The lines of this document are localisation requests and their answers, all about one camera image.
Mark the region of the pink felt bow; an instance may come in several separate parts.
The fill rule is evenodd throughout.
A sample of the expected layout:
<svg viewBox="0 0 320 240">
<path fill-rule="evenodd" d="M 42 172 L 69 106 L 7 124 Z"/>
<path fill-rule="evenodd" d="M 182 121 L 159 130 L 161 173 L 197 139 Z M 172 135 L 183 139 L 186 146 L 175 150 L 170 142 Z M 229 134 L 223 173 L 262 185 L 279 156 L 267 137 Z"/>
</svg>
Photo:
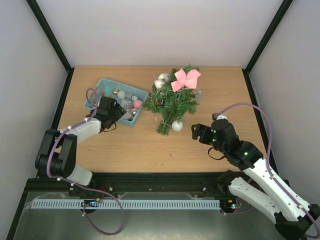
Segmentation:
<svg viewBox="0 0 320 240">
<path fill-rule="evenodd" d="M 177 92 L 180 89 L 186 87 L 188 89 L 196 89 L 198 84 L 198 78 L 202 74 L 196 70 L 191 69 L 188 73 L 186 73 L 182 68 L 174 73 L 176 81 L 171 82 L 171 87 L 173 92 Z"/>
</svg>

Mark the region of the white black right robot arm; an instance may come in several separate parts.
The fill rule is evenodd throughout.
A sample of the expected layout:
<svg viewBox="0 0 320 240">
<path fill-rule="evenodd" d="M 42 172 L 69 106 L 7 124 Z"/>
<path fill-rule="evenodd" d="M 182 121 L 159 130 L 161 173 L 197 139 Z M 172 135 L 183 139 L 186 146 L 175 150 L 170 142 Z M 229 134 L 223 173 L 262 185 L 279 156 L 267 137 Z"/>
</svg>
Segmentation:
<svg viewBox="0 0 320 240">
<path fill-rule="evenodd" d="M 218 179 L 218 191 L 245 200 L 263 213 L 286 240 L 300 240 L 320 216 L 320 207 L 310 204 L 295 193 L 280 176 L 267 165 L 267 160 L 251 142 L 239 139 L 234 126 L 227 119 L 214 120 L 211 126 L 194 124 L 192 138 L 222 153 L 223 157 L 252 179 L 255 188 L 242 177 L 227 170 Z"/>
</svg>

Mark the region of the white cotton boll ornament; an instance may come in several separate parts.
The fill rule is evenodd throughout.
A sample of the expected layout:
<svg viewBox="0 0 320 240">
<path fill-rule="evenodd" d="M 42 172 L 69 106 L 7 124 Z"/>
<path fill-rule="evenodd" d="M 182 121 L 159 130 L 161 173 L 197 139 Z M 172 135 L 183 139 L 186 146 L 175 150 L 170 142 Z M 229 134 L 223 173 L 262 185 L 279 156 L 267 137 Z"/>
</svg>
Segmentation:
<svg viewBox="0 0 320 240">
<path fill-rule="evenodd" d="M 169 73 L 161 73 L 157 79 L 154 81 L 154 86 L 157 90 L 160 90 L 165 84 L 170 80 Z"/>
</svg>

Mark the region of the small green christmas tree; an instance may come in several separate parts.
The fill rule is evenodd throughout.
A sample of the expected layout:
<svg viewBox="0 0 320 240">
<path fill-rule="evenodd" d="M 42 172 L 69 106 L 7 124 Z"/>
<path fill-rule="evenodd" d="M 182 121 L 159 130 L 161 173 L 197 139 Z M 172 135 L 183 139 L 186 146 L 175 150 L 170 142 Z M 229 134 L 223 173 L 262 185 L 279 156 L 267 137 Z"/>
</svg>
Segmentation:
<svg viewBox="0 0 320 240">
<path fill-rule="evenodd" d="M 199 105 L 196 101 L 196 89 L 189 89 L 186 87 L 173 92 L 171 82 L 176 81 L 174 73 L 183 69 L 187 74 L 190 70 L 196 69 L 200 72 L 200 68 L 194 65 L 187 65 L 185 67 L 173 68 L 170 74 L 169 82 L 161 89 L 156 89 L 154 82 L 147 99 L 144 101 L 143 107 L 145 110 L 160 116 L 160 121 L 157 125 L 156 132 L 163 136 L 168 136 L 172 130 L 173 121 L 182 121 L 186 113 L 194 115 Z M 163 100 L 163 105 L 157 105 L 157 100 Z"/>
</svg>

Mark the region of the white glossy ball ornament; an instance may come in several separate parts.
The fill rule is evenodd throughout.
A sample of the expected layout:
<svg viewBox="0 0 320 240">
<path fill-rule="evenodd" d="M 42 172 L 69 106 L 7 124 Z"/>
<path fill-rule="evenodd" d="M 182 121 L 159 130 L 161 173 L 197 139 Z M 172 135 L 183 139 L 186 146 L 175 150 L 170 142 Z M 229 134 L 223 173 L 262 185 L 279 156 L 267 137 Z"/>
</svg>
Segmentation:
<svg viewBox="0 0 320 240">
<path fill-rule="evenodd" d="M 180 132 L 183 129 L 183 126 L 183 122 L 180 120 L 175 120 L 171 124 L 171 128 L 176 132 Z"/>
</svg>

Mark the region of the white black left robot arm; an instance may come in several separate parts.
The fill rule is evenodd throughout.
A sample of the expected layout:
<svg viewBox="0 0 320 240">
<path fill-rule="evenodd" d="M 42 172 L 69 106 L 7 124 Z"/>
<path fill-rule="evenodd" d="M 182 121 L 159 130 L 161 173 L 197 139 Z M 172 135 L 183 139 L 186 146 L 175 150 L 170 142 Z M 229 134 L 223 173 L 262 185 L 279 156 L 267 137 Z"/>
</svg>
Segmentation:
<svg viewBox="0 0 320 240">
<path fill-rule="evenodd" d="M 93 173 L 76 164 L 77 146 L 108 130 L 125 113 L 125 109 L 114 98 L 103 96 L 79 123 L 61 130 L 46 130 L 35 160 L 35 168 L 49 178 L 66 179 L 73 184 L 88 186 Z"/>
</svg>

